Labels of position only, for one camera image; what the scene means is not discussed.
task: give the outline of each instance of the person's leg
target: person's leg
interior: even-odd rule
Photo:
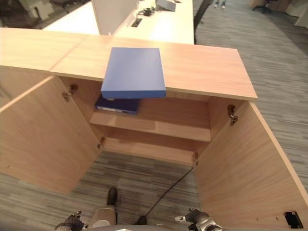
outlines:
[[[115,204],[117,200],[117,189],[111,188],[108,192],[107,205],[95,211],[88,228],[116,225]]]
[[[218,5],[219,5],[219,0],[215,2],[214,7],[218,7]]]
[[[222,8],[222,9],[225,9],[225,8],[226,8],[226,0],[223,0],[223,1],[222,1],[221,8]]]
[[[106,205],[95,211],[88,228],[116,225],[116,211],[113,205]]]

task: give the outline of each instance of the wooden countertop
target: wooden countertop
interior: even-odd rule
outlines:
[[[230,48],[2,28],[0,65],[102,81],[112,47],[159,48],[167,90],[257,98],[238,51]]]

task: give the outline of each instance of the white desk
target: white desk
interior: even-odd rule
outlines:
[[[148,39],[155,41],[169,41],[193,44],[193,0],[182,0],[177,3],[176,11],[158,11],[150,17],[138,15],[142,18],[138,27],[131,27],[131,21],[123,25],[113,34],[118,37]],[[140,1],[138,13],[154,4],[154,0]],[[92,3],[79,7],[44,30],[67,31],[98,35]]]
[[[308,28],[308,0],[292,0],[285,12],[298,17],[296,26]]]

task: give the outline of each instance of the robotic hand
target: robotic hand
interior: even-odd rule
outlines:
[[[191,231],[227,231],[220,225],[217,225],[212,218],[205,212],[200,212],[197,209],[190,208],[189,213],[185,216],[176,217],[176,221],[188,221],[192,224],[188,227]]]
[[[80,220],[81,211],[70,215],[64,223],[61,223],[54,228],[55,231],[81,231],[84,224]]]

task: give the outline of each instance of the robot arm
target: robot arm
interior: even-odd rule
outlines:
[[[190,209],[190,212],[182,217],[176,217],[176,221],[188,221],[192,224],[188,227],[191,231],[227,231],[220,225],[216,224],[215,221],[205,212],[200,212],[197,209]]]
[[[55,231],[81,231],[84,224],[80,220],[81,211],[70,215],[65,222],[60,223],[54,228]]]
[[[197,209],[190,209],[190,212],[185,216],[176,217],[175,220],[179,222],[190,222],[192,223],[188,229],[190,231],[228,231],[223,229],[220,225],[216,224],[215,221],[205,212],[200,212]],[[70,215],[64,223],[57,225],[55,231],[81,231],[84,224],[80,221],[80,213]],[[143,225],[115,225],[115,226],[104,226],[93,229],[93,231],[118,231],[128,229],[131,231],[147,231],[151,228],[152,231],[167,231],[160,227],[151,227]]]

